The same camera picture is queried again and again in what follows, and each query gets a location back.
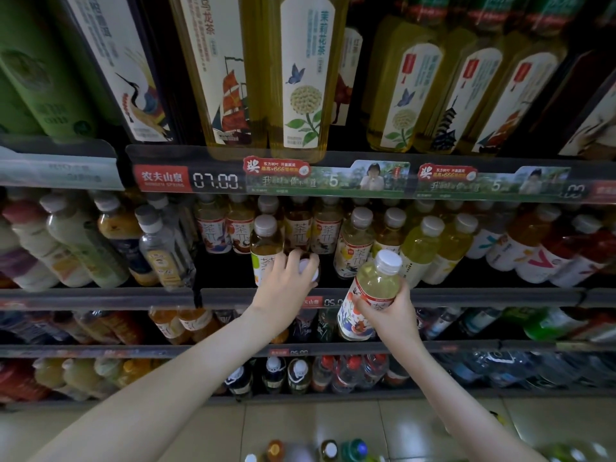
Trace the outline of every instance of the juice bottle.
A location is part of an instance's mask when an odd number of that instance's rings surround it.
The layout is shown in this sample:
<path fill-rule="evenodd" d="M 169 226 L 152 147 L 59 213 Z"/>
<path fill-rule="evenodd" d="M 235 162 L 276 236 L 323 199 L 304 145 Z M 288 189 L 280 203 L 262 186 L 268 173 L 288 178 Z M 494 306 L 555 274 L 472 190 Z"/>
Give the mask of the juice bottle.
<path fill-rule="evenodd" d="M 322 196 L 313 208 L 311 250 L 317 254 L 333 254 L 343 222 L 340 198 Z"/>
<path fill-rule="evenodd" d="M 406 222 L 406 213 L 402 209 L 389 208 L 383 218 L 384 226 L 374 235 L 374 243 L 370 250 L 368 260 L 374 259 L 381 249 L 388 249 L 396 254 L 400 253 L 400 245 L 404 241 L 402 227 Z"/>
<path fill-rule="evenodd" d="M 124 360 L 120 360 L 119 358 L 98 357 L 94 360 L 94 371 L 101 378 L 111 382 L 121 389 L 124 387 L 124 384 L 120 381 L 123 365 Z"/>
<path fill-rule="evenodd" d="M 44 134 L 26 104 L 0 69 L 0 129 L 11 134 Z"/>
<path fill-rule="evenodd" d="M 36 382 L 78 402 L 89 399 L 90 396 L 87 393 L 66 383 L 62 376 L 63 363 L 64 358 L 37 358 L 32 364 L 35 369 Z"/>
<path fill-rule="evenodd" d="M 225 224 L 227 205 L 217 194 L 199 193 L 197 198 L 195 218 L 205 243 L 205 250 L 211 254 L 231 251 L 231 239 Z"/>
<path fill-rule="evenodd" d="M 368 446 L 361 439 L 345 441 L 340 448 L 341 462 L 362 462 L 368 457 Z"/>
<path fill-rule="evenodd" d="M 135 213 L 127 210 L 114 194 L 99 194 L 94 203 L 101 211 L 98 230 L 110 241 L 128 263 L 128 269 L 138 284 L 144 287 L 158 285 L 158 275 L 152 270 L 139 250 L 143 231 Z"/>
<path fill-rule="evenodd" d="M 104 400 L 118 390 L 94 371 L 93 358 L 69 358 L 62 363 L 62 377 L 69 386 Z"/>
<path fill-rule="evenodd" d="M 292 394 L 305 394 L 311 383 L 311 370 L 303 358 L 294 358 L 287 367 L 287 381 Z"/>
<path fill-rule="evenodd" d="M 548 281 L 557 287 L 575 287 L 614 259 L 616 259 L 616 226 L 612 225 L 611 231 L 603 229 L 596 232 L 588 246 L 582 248 L 569 264 Z"/>
<path fill-rule="evenodd" d="M 530 283 L 542 283 L 557 274 L 584 247 L 592 243 L 590 235 L 601 228 L 601 222 L 585 214 L 563 223 L 556 223 L 533 253 L 516 267 L 518 277 Z"/>
<path fill-rule="evenodd" d="M 246 194 L 229 194 L 229 211 L 227 213 L 227 233 L 231 239 L 233 251 L 250 254 L 250 236 L 254 224 L 254 209 Z"/>
<path fill-rule="evenodd" d="M 497 202 L 486 217 L 478 217 L 479 231 L 465 256 L 469 259 L 481 259 L 507 231 L 507 227 L 516 217 L 519 202 Z"/>
<path fill-rule="evenodd" d="M 374 241 L 372 211 L 356 208 L 341 229 L 334 256 L 334 269 L 341 279 L 355 277 L 359 268 L 368 260 Z"/>
<path fill-rule="evenodd" d="M 254 232 L 250 240 L 250 253 L 254 282 L 259 286 L 263 279 L 263 272 L 269 263 L 273 263 L 274 256 L 283 250 L 283 238 L 278 224 L 273 216 L 265 214 L 254 219 Z"/>
<path fill-rule="evenodd" d="M 35 202 L 10 203 L 2 211 L 19 244 L 47 266 L 67 287 L 83 287 L 92 279 L 79 260 L 47 231 L 47 214 Z"/>
<path fill-rule="evenodd" d="M 444 228 L 445 223 L 441 219 L 435 216 L 426 216 L 406 236 L 402 247 L 400 247 L 400 257 L 402 258 L 400 275 L 404 277 L 409 287 L 416 287 L 430 267 L 441 248 L 439 236 Z"/>
<path fill-rule="evenodd" d="M 69 204 L 61 194 L 43 196 L 41 205 L 50 213 L 49 234 L 81 261 L 99 287 L 118 287 L 128 280 L 130 274 L 124 260 L 98 232 L 96 221 L 89 214 Z"/>
<path fill-rule="evenodd" d="M 441 233 L 441 247 L 426 273 L 421 278 L 425 283 L 438 285 L 464 257 L 473 243 L 477 218 L 470 214 L 458 214 L 453 222 L 445 225 Z"/>
<path fill-rule="evenodd" d="M 507 272 L 524 262 L 550 231 L 560 209 L 552 204 L 539 204 L 534 211 L 514 220 L 497 243 L 485 255 L 496 270 Z"/>
<path fill-rule="evenodd" d="M 45 134 L 94 137 L 96 116 L 34 0 L 2 0 L 0 68 Z"/>
<path fill-rule="evenodd" d="M 260 0 L 170 1 L 209 151 L 228 160 L 218 148 L 264 149 Z"/>
<path fill-rule="evenodd" d="M 201 342 L 220 329 L 220 323 L 214 318 L 214 312 L 211 309 L 180 310 L 177 317 L 180 318 L 184 329 L 192 333 L 195 343 Z"/>
<path fill-rule="evenodd" d="M 370 147 L 407 152 L 443 59 L 437 29 L 449 0 L 412 0 L 406 19 L 388 15 L 374 37 L 362 101 Z"/>
<path fill-rule="evenodd" d="M 443 43 L 445 56 L 415 125 L 414 149 L 451 154 L 503 60 L 503 25 L 514 0 L 470 0 Z"/>
<path fill-rule="evenodd" d="M 312 212 L 308 196 L 291 196 L 291 204 L 285 209 L 285 251 L 295 248 L 310 249 Z"/>
<path fill-rule="evenodd" d="M 150 206 L 160 212 L 163 223 L 173 229 L 175 241 L 186 257 L 193 259 L 196 255 L 199 236 L 195 228 L 195 221 L 189 210 L 169 201 L 164 193 L 148 193 L 146 199 Z"/>
<path fill-rule="evenodd" d="M 562 27 L 583 0 L 531 0 L 518 30 L 504 38 L 503 61 L 456 149 L 494 155 L 518 126 L 567 53 Z"/>
<path fill-rule="evenodd" d="M 325 155 L 348 8 L 349 0 L 262 0 L 261 55 L 269 61 L 261 80 L 274 157 L 293 149 L 310 150 L 308 162 Z"/>
<path fill-rule="evenodd" d="M 190 287 L 195 279 L 195 265 L 190 255 L 177 243 L 173 231 L 163 224 L 157 211 L 144 204 L 135 209 L 143 235 L 139 248 L 168 291 Z"/>
<path fill-rule="evenodd" d="M 424 217 L 432 214 L 434 206 L 434 200 L 413 200 L 413 203 L 406 207 L 406 223 L 402 231 L 408 233 L 417 227 Z"/>
<path fill-rule="evenodd" d="M 338 311 L 338 330 L 344 339 L 367 341 L 374 335 L 374 327 L 355 308 L 353 298 L 360 296 L 377 310 L 387 308 L 400 290 L 401 267 L 400 256 L 386 249 L 379 251 L 374 261 L 360 267 Z"/>
<path fill-rule="evenodd" d="M 187 331 L 177 311 L 150 309 L 150 319 L 160 329 L 160 332 L 173 345 L 189 344 L 192 341 L 192 333 Z"/>

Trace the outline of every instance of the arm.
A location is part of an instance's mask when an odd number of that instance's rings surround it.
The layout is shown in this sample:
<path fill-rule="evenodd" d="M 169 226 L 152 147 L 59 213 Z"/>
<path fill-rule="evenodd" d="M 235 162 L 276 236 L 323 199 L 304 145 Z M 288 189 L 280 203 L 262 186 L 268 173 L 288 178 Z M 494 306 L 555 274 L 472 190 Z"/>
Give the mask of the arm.
<path fill-rule="evenodd" d="M 300 254 L 276 255 L 241 317 L 98 404 L 30 462 L 157 461 L 220 383 L 293 321 L 319 265 L 313 254 L 299 274 Z"/>
<path fill-rule="evenodd" d="M 403 279 L 400 283 L 402 288 L 396 300 L 383 311 L 372 309 L 359 298 L 355 305 L 423 391 L 469 459 L 473 462 L 546 462 L 505 430 L 428 353 L 417 330 L 408 285 Z"/>

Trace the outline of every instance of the butterfly illustration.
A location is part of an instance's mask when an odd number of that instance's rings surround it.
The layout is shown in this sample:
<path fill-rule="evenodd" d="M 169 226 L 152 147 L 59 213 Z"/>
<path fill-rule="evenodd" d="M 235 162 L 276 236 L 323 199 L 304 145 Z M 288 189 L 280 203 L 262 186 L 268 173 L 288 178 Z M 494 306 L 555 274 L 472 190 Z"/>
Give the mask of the butterfly illustration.
<path fill-rule="evenodd" d="M 400 99 L 400 101 L 398 102 L 398 107 L 404 107 L 405 105 L 408 105 L 411 102 L 411 99 L 413 98 L 413 95 L 415 95 L 415 91 L 413 91 L 413 93 L 409 94 L 408 93 L 408 89 L 405 89 L 404 92 L 402 93 L 402 99 Z"/>
<path fill-rule="evenodd" d="M 297 84 L 299 81 L 301 81 L 302 77 L 304 77 L 304 71 L 305 68 L 302 68 L 301 71 L 299 71 L 295 63 L 293 63 L 293 69 L 291 69 L 291 77 L 289 78 L 289 81 L 287 81 L 287 84 Z"/>

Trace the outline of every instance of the white label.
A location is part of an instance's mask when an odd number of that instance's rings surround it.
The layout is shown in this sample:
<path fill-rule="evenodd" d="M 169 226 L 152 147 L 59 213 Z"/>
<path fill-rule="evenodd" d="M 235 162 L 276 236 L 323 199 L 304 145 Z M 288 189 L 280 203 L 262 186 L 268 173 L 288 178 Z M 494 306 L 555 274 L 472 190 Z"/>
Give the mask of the white label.
<path fill-rule="evenodd" d="M 289 220 L 285 217 L 285 238 L 287 240 L 287 246 L 291 249 L 301 248 L 304 251 L 308 251 L 311 226 L 311 218 L 308 220 Z"/>
<path fill-rule="evenodd" d="M 484 48 L 466 58 L 434 135 L 432 150 L 450 150 L 456 145 L 502 60 L 497 48 Z"/>
<path fill-rule="evenodd" d="M 462 258 L 458 259 L 458 261 L 452 261 L 451 259 L 446 259 L 443 256 L 437 254 L 436 256 L 434 256 L 434 260 L 432 261 L 430 267 L 421 279 L 425 283 L 428 283 L 430 285 L 438 285 L 439 283 L 442 283 L 448 275 L 451 274 L 451 271 L 458 265 L 461 260 Z"/>
<path fill-rule="evenodd" d="M 66 1 L 122 109 L 133 139 L 173 141 L 127 1 Z"/>
<path fill-rule="evenodd" d="M 597 106 L 582 122 L 567 144 L 560 150 L 560 156 L 576 156 L 593 143 L 616 147 L 612 119 L 616 116 L 616 82 L 599 101 Z"/>
<path fill-rule="evenodd" d="M 418 262 L 413 262 L 402 252 L 400 253 L 400 257 L 402 258 L 400 275 L 404 277 L 409 288 L 417 287 L 417 284 L 419 284 L 421 278 L 430 267 L 430 263 L 419 264 Z"/>
<path fill-rule="evenodd" d="M 181 0 L 210 124 L 218 144 L 250 144 L 238 0 Z"/>
<path fill-rule="evenodd" d="M 357 275 L 359 268 L 368 260 L 370 244 L 354 245 L 347 243 L 341 234 L 336 245 L 334 256 L 334 269 L 343 278 L 352 278 Z"/>
<path fill-rule="evenodd" d="M 205 250 L 212 254 L 222 254 L 231 250 L 231 239 L 224 218 L 216 220 L 196 219 L 201 228 Z"/>
<path fill-rule="evenodd" d="M 370 250 L 370 254 L 368 255 L 368 261 L 373 260 L 376 257 L 376 253 L 378 253 L 379 251 L 381 251 L 381 249 L 386 249 L 388 251 L 393 251 L 396 254 L 400 254 L 400 245 L 393 245 L 393 244 L 382 244 L 379 243 L 378 241 L 375 241 L 372 244 L 372 249 Z"/>
<path fill-rule="evenodd" d="M 336 92 L 334 93 L 334 110 L 331 113 L 331 124 L 333 125 L 346 125 L 363 41 L 364 39 L 357 30 L 344 28 L 343 51 L 338 68 Z"/>
<path fill-rule="evenodd" d="M 540 244 L 525 263 L 516 267 L 516 273 L 527 282 L 541 283 L 570 262 L 571 259 L 556 256 Z"/>
<path fill-rule="evenodd" d="M 160 329 L 160 332 L 168 339 L 175 339 L 176 337 L 181 336 L 184 333 L 184 326 L 180 322 L 180 318 L 177 316 L 171 320 L 169 323 L 155 323 L 156 326 Z"/>
<path fill-rule="evenodd" d="M 505 234 L 488 251 L 485 260 L 494 269 L 507 272 L 526 261 L 533 251 L 535 251 L 534 246 L 526 246 Z"/>
<path fill-rule="evenodd" d="M 408 147 L 417 117 L 442 58 L 443 52 L 433 44 L 418 44 L 404 52 L 400 59 L 398 79 L 389 105 L 381 147 Z"/>
<path fill-rule="evenodd" d="M 548 52 L 535 53 L 518 63 L 488 122 L 479 134 L 473 152 L 482 152 L 484 148 L 498 149 L 503 144 L 557 66 L 556 55 Z"/>
<path fill-rule="evenodd" d="M 337 222 L 324 222 L 317 218 L 312 222 L 311 250 L 317 254 L 333 254 L 336 250 L 336 241 L 340 233 L 342 220 Z"/>
<path fill-rule="evenodd" d="M 558 271 L 558 273 L 549 280 L 550 283 L 557 287 L 575 287 L 582 282 L 582 280 L 588 279 L 592 274 L 597 273 L 606 265 L 607 264 L 590 261 L 590 259 L 578 255 L 574 257 L 563 270 Z"/>
<path fill-rule="evenodd" d="M 357 282 L 357 277 L 353 279 L 353 283 L 344 297 L 343 305 L 338 310 L 338 327 L 340 332 L 350 339 L 367 341 L 374 334 L 374 327 L 364 315 L 355 310 L 355 304 L 353 303 L 353 297 L 355 296 L 363 298 L 375 310 L 384 310 L 394 301 L 395 297 L 374 298 L 366 294 Z"/>
<path fill-rule="evenodd" d="M 233 251 L 239 254 L 250 253 L 250 235 L 254 219 L 250 220 L 231 220 L 227 219 L 227 233 L 231 237 Z"/>
<path fill-rule="evenodd" d="M 210 324 L 210 321 L 212 320 L 213 316 L 214 314 L 212 310 L 205 310 L 204 314 L 194 320 L 187 321 L 180 319 L 180 322 L 182 323 L 182 326 L 184 326 L 184 328 L 188 331 L 200 331 L 205 326 Z"/>
<path fill-rule="evenodd" d="M 273 260 L 276 255 L 268 254 L 262 256 L 260 254 L 254 254 L 252 252 L 250 256 L 252 257 L 252 271 L 254 272 L 254 283 L 256 283 L 258 287 L 259 285 L 261 285 L 261 281 L 263 280 L 263 273 L 265 272 L 266 267 L 270 263 L 273 263 Z"/>
<path fill-rule="evenodd" d="M 482 228 L 479 233 L 473 237 L 473 243 L 465 256 L 468 259 L 481 259 L 492 246 L 496 244 L 501 236 L 503 236 L 502 233 L 494 233 Z"/>
<path fill-rule="evenodd" d="M 285 147 L 319 144 L 335 12 L 329 0 L 285 0 L 280 6 Z"/>

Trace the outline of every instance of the bottle of yellow liquid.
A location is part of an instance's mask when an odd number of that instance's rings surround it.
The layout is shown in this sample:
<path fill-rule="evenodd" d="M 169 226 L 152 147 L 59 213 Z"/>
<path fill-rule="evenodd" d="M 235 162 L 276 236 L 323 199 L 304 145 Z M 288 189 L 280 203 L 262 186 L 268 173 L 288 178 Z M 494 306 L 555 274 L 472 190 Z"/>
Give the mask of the bottle of yellow liquid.
<path fill-rule="evenodd" d="M 323 196 L 314 205 L 311 229 L 311 250 L 317 254 L 333 254 L 343 222 L 340 198 Z"/>
<path fill-rule="evenodd" d="M 374 327 L 355 309 L 353 297 L 359 296 L 371 307 L 387 308 L 400 291 L 398 272 L 402 259 L 392 251 L 382 250 L 373 261 L 359 268 L 357 276 L 338 311 L 338 331 L 348 341 L 367 341 L 374 335 Z"/>
<path fill-rule="evenodd" d="M 285 209 L 285 251 L 295 248 L 310 249 L 312 211 L 308 196 L 291 196 L 291 204 Z"/>
<path fill-rule="evenodd" d="M 98 194 L 94 198 L 96 207 L 101 211 L 98 218 L 98 231 L 110 241 L 119 254 L 128 263 L 131 275 L 144 287 L 158 285 L 158 275 L 141 254 L 139 240 L 143 231 L 137 222 L 135 213 L 127 210 L 111 193 Z"/>
<path fill-rule="evenodd" d="M 64 373 L 63 363 L 64 358 L 37 358 L 32 364 L 35 369 L 36 382 L 78 402 L 88 400 L 89 394 L 66 383 L 62 376 Z"/>
<path fill-rule="evenodd" d="M 424 217 L 432 214 L 434 206 L 434 200 L 414 200 L 412 204 L 409 204 L 406 207 L 404 233 L 410 232 L 421 223 Z"/>
<path fill-rule="evenodd" d="M 430 267 L 441 247 L 439 235 L 444 228 L 445 223 L 441 219 L 435 216 L 426 216 L 406 236 L 400 248 L 400 257 L 402 258 L 400 275 L 404 277 L 409 287 L 417 286 Z"/>
<path fill-rule="evenodd" d="M 93 358 L 69 358 L 62 363 L 62 377 L 75 389 L 97 398 L 106 399 L 118 390 L 94 371 Z"/>
<path fill-rule="evenodd" d="M 254 209 L 247 194 L 229 194 L 227 232 L 238 254 L 250 254 L 250 235 L 254 224 Z"/>
<path fill-rule="evenodd" d="M 372 211 L 368 208 L 355 208 L 340 229 L 334 256 L 336 275 L 341 279 L 355 277 L 359 268 L 368 260 L 373 242 Z"/>
<path fill-rule="evenodd" d="M 260 0 L 170 0 L 208 151 L 267 146 Z"/>
<path fill-rule="evenodd" d="M 447 224 L 441 233 L 441 247 L 421 278 L 425 283 L 438 285 L 447 278 L 471 247 L 477 225 L 477 217 L 470 214 L 458 214 Z"/>
<path fill-rule="evenodd" d="M 370 147 L 407 152 L 415 123 L 443 59 L 437 29 L 449 0 L 403 3 L 406 18 L 388 15 L 374 37 L 368 81 L 362 101 Z"/>
<path fill-rule="evenodd" d="M 259 87 L 275 157 L 325 155 L 348 8 L 349 0 L 262 0 Z"/>
<path fill-rule="evenodd" d="M 283 238 L 278 224 L 273 216 L 265 214 L 254 219 L 254 231 L 250 240 L 250 254 L 254 282 L 259 286 L 263 272 L 269 263 L 273 263 L 274 256 L 283 250 Z"/>
<path fill-rule="evenodd" d="M 504 38 L 502 66 L 476 108 L 456 149 L 494 155 L 518 126 L 567 54 L 562 27 L 583 0 L 531 0 L 519 30 Z"/>
<path fill-rule="evenodd" d="M 415 125 L 414 149 L 451 154 L 503 61 L 503 25 L 514 0 L 471 0 L 451 30 L 434 86 Z"/>
<path fill-rule="evenodd" d="M 402 227 L 406 222 L 406 213 L 402 209 L 389 208 L 385 211 L 383 222 L 383 226 L 374 236 L 374 243 L 372 244 L 368 260 L 376 258 L 376 254 L 381 249 L 387 249 L 396 254 L 400 253 L 400 245 L 404 241 Z"/>

